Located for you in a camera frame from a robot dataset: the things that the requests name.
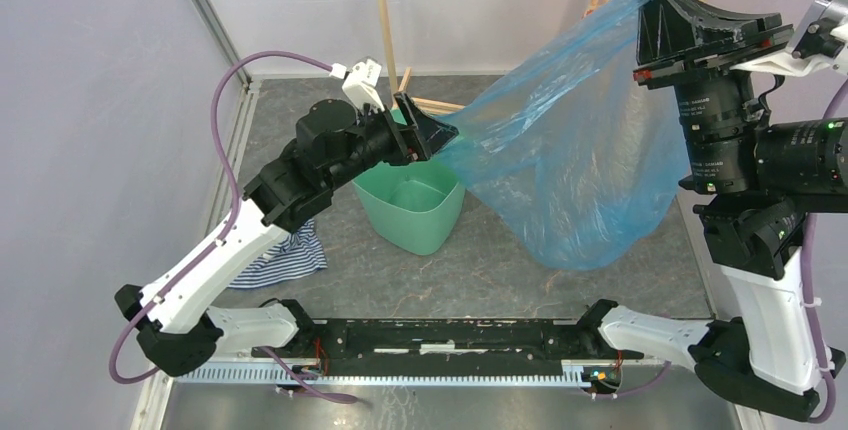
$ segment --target gray marbled surface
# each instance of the gray marbled surface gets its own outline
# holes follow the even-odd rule
[[[495,76],[414,77],[409,93],[467,104]],[[384,101],[388,91],[381,90]],[[316,101],[342,98],[338,81],[263,82],[240,172],[244,184],[294,136],[294,122]],[[378,236],[352,187],[336,193],[317,218],[327,270],[259,290],[227,290],[216,301],[255,306],[271,297],[296,298],[321,317],[561,317],[610,298],[635,310],[706,317],[709,309],[680,209],[608,267],[577,272],[536,263],[500,218],[466,194],[462,214],[444,246],[412,255]]]

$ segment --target cable connector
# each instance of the cable connector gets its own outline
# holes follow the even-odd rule
[[[347,67],[345,67],[341,63],[334,63],[333,69],[330,70],[330,77],[338,78],[339,80],[344,80],[345,75],[347,75]]]
[[[801,302],[801,306],[804,308],[821,307],[821,298],[814,297],[813,303]]]

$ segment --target plastic bag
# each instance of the plastic bag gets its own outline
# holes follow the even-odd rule
[[[542,264],[608,265],[668,211],[688,160],[671,89],[633,81],[639,7],[612,0],[440,117],[438,158]]]

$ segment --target mint green container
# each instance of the mint green container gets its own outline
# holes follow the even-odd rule
[[[392,116],[403,121],[397,110]],[[445,243],[465,199],[456,175],[433,160],[381,163],[355,178],[353,187],[374,231],[416,255],[435,253]]]

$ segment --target blue plastic bag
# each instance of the blue plastic bag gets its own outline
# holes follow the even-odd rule
[[[589,270],[659,225],[688,169],[671,89],[633,81],[639,8],[612,0],[442,117],[439,154],[542,264]]]

